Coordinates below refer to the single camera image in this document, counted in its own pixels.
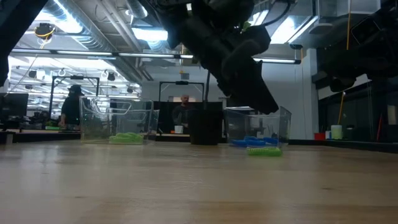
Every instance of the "wall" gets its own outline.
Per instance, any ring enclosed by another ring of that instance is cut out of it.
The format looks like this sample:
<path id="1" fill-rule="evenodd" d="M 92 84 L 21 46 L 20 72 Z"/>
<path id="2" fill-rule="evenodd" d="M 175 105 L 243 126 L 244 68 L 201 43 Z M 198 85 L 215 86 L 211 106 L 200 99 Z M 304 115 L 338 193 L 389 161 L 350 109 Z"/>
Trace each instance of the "wall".
<path id="1" fill-rule="evenodd" d="M 264 64 L 262 76 L 276 102 L 292 113 L 291 139 L 313 139 L 318 132 L 318 97 L 311 76 L 316 73 L 315 50 L 301 65 Z"/>

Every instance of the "clear plastic bin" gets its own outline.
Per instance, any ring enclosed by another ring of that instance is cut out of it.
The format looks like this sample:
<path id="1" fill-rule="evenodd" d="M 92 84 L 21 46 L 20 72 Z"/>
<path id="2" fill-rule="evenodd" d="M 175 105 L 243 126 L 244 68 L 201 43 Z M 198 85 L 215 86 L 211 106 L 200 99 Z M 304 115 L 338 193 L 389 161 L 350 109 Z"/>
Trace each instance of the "clear plastic bin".
<path id="1" fill-rule="evenodd" d="M 151 100 L 80 98 L 82 143 L 148 144 L 155 141 L 158 119 Z"/>
<path id="2" fill-rule="evenodd" d="M 238 147 L 278 147 L 289 141 L 292 114 L 280 107 L 269 115 L 255 114 L 249 107 L 225 108 L 228 143 Z"/>

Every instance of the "black bin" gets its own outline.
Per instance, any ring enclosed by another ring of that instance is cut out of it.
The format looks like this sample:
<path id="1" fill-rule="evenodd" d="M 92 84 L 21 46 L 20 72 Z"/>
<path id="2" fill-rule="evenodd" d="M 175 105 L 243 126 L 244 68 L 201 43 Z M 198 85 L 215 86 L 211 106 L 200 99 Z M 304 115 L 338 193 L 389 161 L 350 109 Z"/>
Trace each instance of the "black bin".
<path id="1" fill-rule="evenodd" d="M 189 111 L 188 126 L 191 144 L 217 145 L 222 137 L 222 111 Z"/>

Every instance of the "green brush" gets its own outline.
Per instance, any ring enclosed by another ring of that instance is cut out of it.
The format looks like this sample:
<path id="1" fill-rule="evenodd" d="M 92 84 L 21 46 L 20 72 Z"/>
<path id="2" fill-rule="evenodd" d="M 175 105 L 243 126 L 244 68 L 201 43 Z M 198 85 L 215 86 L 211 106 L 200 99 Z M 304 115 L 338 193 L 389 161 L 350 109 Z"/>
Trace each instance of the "green brush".
<path id="1" fill-rule="evenodd" d="M 136 133 L 117 133 L 115 136 L 109 137 L 110 143 L 119 144 L 142 144 L 144 137 Z"/>
<path id="2" fill-rule="evenodd" d="M 249 156 L 282 156 L 282 150 L 279 147 L 249 147 Z"/>

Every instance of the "person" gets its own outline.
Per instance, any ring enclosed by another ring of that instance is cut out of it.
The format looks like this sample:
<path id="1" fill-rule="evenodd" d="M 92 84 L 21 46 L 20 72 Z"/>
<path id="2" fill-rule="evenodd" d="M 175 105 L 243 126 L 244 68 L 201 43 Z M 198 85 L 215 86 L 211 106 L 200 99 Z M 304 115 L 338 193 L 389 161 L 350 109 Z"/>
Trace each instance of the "person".
<path id="1" fill-rule="evenodd" d="M 192 107 L 189 105 L 189 96 L 182 95 L 181 96 L 181 105 L 178 105 L 174 108 L 172 112 L 173 122 L 175 125 L 184 126 L 184 132 L 188 132 L 188 111 L 191 110 Z"/>
<path id="2" fill-rule="evenodd" d="M 58 124 L 60 127 L 64 128 L 67 125 L 80 125 L 79 96 L 84 96 L 81 92 L 80 85 L 72 85 L 69 88 L 68 97 L 62 105 L 61 120 Z"/>

